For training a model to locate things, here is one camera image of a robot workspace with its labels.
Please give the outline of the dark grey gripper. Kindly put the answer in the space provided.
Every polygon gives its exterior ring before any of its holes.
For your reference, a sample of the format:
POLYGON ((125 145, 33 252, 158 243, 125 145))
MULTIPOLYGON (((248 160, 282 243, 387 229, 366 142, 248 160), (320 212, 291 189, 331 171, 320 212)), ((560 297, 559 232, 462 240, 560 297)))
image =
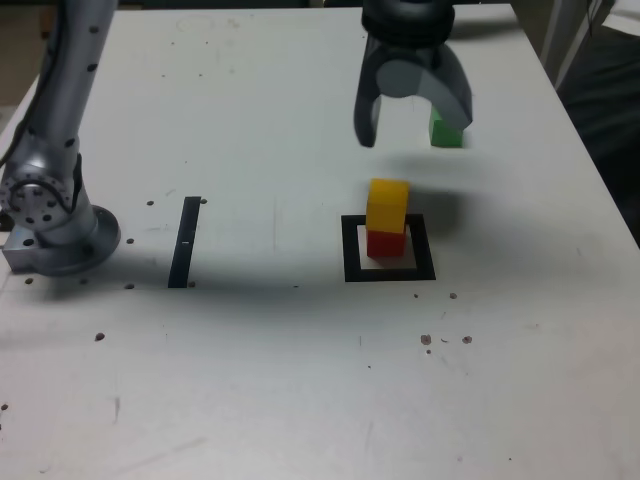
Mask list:
POLYGON ((354 106, 361 146, 376 142, 381 94, 428 100, 446 124, 465 130, 473 121, 472 92, 462 65, 446 44, 406 46, 368 38, 354 106))

